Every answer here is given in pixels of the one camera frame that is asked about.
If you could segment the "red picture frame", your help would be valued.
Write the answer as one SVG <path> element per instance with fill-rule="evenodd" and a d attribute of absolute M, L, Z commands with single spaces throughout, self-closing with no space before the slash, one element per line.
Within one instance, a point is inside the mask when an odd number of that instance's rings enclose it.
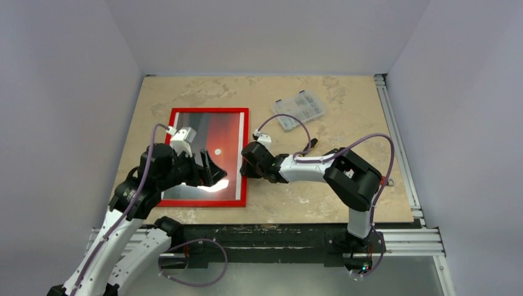
<path fill-rule="evenodd" d="M 205 149 L 210 160 L 226 171 L 216 184 L 187 186 L 181 184 L 164 191 L 160 207 L 245 207 L 247 179 L 239 170 L 241 150 L 247 144 L 249 109 L 245 107 L 186 107 L 171 110 L 169 125 L 190 127 L 196 132 L 191 143 L 196 162 L 201 165 L 200 150 Z"/>

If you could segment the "black yellow screwdriver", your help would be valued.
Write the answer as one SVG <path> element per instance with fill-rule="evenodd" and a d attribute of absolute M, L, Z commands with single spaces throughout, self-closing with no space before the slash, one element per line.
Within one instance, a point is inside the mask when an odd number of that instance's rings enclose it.
<path fill-rule="evenodd" d="M 305 146 L 304 148 L 304 154 L 308 154 L 310 153 L 317 145 L 318 143 L 318 139 L 317 138 L 312 138 L 309 143 Z"/>

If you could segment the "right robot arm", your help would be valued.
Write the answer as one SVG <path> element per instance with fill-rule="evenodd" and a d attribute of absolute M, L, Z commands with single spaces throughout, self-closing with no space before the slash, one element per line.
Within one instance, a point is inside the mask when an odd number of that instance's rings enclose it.
<path fill-rule="evenodd" d="M 325 183 L 348 207 L 346 242 L 355 251 L 371 241 L 372 209 L 382 190 L 382 174 L 352 150 L 322 157 L 274 156 L 258 141 L 248 143 L 241 151 L 242 176 L 265 179 L 270 183 L 288 184 L 299 181 Z"/>

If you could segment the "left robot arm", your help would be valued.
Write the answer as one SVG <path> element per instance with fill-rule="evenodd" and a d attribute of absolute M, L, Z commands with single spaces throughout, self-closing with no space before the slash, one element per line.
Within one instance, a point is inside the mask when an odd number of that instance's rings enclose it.
<path fill-rule="evenodd" d="M 123 295 L 144 268 L 166 252 L 186 251 L 200 239 L 187 240 L 181 223 L 166 216 L 155 221 L 146 238 L 130 253 L 128 242 L 161 200 L 161 193 L 179 185 L 212 187 L 227 173 L 206 150 L 202 164 L 189 149 L 153 143 L 114 190 L 104 222 L 80 265 L 48 295 Z"/>

